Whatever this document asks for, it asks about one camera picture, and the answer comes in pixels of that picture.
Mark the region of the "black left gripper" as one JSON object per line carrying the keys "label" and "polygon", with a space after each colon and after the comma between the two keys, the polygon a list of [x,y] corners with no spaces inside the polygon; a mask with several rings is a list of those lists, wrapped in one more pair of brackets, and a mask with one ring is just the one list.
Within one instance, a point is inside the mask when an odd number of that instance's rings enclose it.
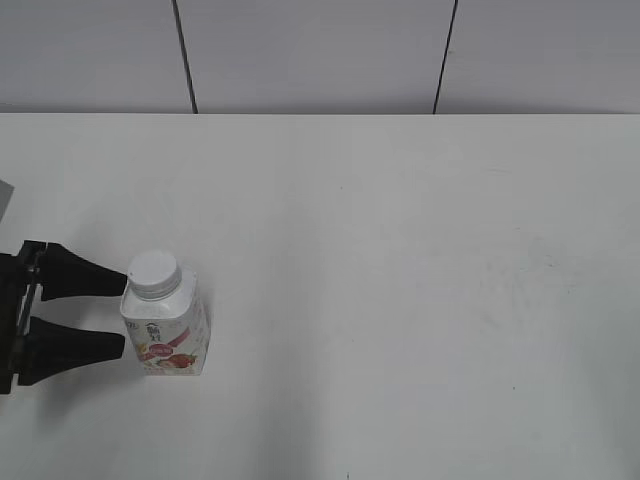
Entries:
{"label": "black left gripper", "polygon": [[25,240],[16,256],[2,253],[2,395],[11,393],[15,376],[18,385],[32,386],[62,372],[122,357],[125,337],[121,334],[75,329],[38,317],[30,322],[39,284],[42,301],[118,297],[125,290],[127,276],[57,243]]}

